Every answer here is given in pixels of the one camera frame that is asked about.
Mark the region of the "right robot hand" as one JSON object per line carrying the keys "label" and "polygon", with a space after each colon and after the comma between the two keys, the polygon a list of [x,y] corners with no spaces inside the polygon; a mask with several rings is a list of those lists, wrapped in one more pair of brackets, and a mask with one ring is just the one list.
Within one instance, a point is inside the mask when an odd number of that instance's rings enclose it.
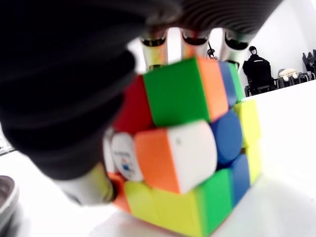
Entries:
{"label": "right robot hand", "polygon": [[249,43],[278,0],[3,0],[0,123],[6,139],[71,199],[112,202],[103,135],[135,76],[127,44],[179,27]]}

